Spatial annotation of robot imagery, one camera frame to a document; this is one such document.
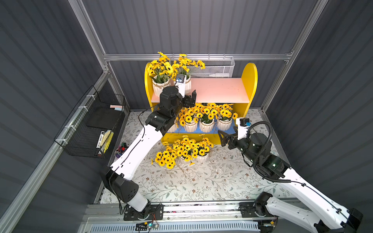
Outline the sunflower pot top shelf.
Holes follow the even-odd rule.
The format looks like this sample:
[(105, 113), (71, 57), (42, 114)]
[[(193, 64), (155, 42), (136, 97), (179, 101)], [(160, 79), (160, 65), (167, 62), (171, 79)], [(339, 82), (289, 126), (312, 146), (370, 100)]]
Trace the sunflower pot top shelf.
[(199, 143), (195, 139), (190, 139), (183, 135), (181, 139), (174, 141), (173, 152), (180, 158), (183, 165), (193, 165), (194, 159), (197, 158), (196, 152)]
[(148, 65), (147, 74), (152, 79), (154, 93), (160, 97), (163, 89), (171, 84), (173, 66), (167, 55), (160, 51), (158, 54), (159, 58)]

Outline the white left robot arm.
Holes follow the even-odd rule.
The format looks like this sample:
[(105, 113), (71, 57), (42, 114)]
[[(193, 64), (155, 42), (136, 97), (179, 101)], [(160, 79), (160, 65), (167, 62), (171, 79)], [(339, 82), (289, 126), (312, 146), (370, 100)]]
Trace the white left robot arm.
[(181, 88), (176, 86), (163, 89), (157, 109), (148, 116), (137, 138), (117, 161), (105, 167), (100, 174), (105, 188), (139, 213), (150, 211), (150, 201), (139, 192), (138, 184), (132, 181), (136, 170), (150, 149), (174, 125), (182, 108), (196, 104), (196, 90), (185, 96), (180, 91)]

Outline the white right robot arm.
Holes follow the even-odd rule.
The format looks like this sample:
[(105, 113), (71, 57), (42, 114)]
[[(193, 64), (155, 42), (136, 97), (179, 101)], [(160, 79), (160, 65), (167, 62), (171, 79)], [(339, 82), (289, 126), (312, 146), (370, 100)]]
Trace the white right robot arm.
[(333, 201), (301, 177), (290, 164), (271, 153), (274, 131), (269, 122), (252, 124), (248, 118), (240, 117), (237, 124), (234, 134), (218, 131), (221, 145), (230, 150), (238, 149), (244, 163), (262, 179), (279, 184), (307, 207), (302, 209), (262, 192), (252, 206), (257, 216), (281, 217), (311, 233), (357, 232), (363, 219), (359, 210), (348, 209)]

